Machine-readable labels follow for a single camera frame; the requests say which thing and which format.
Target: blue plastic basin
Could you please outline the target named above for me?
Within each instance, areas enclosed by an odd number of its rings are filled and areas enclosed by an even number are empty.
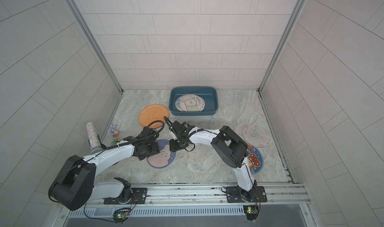
[[[205,107],[202,111],[179,111],[176,109],[175,102],[182,95],[197,95],[205,100]],[[173,115],[214,115],[218,109],[217,92],[212,87],[188,86],[176,87],[170,92],[168,109]]]

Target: orange plate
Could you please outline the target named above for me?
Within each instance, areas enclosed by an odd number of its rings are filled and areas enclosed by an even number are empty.
[[[139,123],[141,126],[145,127],[148,124],[151,124],[155,120],[161,120],[165,122],[164,116],[169,118],[169,111],[164,105],[149,105],[145,107],[139,114]],[[161,123],[154,123],[150,128],[158,128],[161,126]]]

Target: purple toy figure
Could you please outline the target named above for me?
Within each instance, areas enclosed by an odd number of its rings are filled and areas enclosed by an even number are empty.
[[[112,126],[112,124],[110,124],[109,127],[111,128],[112,136],[118,136],[119,135],[119,131],[116,129],[116,125]]]

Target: sparkly cylinder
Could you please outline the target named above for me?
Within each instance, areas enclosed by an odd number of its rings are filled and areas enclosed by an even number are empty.
[[[87,133],[89,139],[89,145],[91,146],[91,154],[96,154],[103,150],[99,138],[97,137],[96,129],[93,126],[93,123],[89,122],[87,124]]]

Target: stacked plates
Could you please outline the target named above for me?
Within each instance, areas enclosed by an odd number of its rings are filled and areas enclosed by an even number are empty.
[[[202,111],[205,107],[203,98],[197,95],[183,95],[175,102],[176,108],[179,111]]]

